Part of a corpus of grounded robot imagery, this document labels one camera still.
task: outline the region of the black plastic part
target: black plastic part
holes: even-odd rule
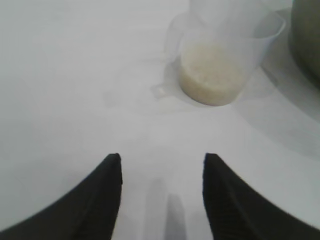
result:
[[[77,187],[0,240],[110,240],[121,202],[119,154],[111,154]]]
[[[214,240],[320,240],[320,231],[253,190],[216,154],[207,154],[203,198]]]

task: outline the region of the gray pot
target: gray pot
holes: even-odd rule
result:
[[[320,0],[294,0],[291,25],[296,59],[320,80]]]

